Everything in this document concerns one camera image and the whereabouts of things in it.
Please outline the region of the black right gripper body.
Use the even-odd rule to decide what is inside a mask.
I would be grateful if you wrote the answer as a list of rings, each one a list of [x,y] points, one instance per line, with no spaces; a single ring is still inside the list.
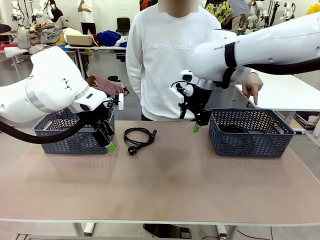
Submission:
[[[192,86],[192,89],[192,95],[184,98],[186,106],[191,112],[201,112],[205,109],[213,91],[198,86]]]

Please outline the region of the person left hand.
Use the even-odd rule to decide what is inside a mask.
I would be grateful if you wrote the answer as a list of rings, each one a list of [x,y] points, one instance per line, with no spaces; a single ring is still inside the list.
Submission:
[[[253,97],[253,102],[255,105],[258,104],[258,94],[263,87],[263,82],[260,77],[252,72],[248,77],[241,82],[242,93],[245,97]]]

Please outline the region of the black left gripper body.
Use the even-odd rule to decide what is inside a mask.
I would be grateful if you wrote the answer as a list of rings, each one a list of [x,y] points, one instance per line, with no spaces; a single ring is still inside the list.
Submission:
[[[114,110],[113,101],[104,101],[96,108],[97,125],[108,124]]]

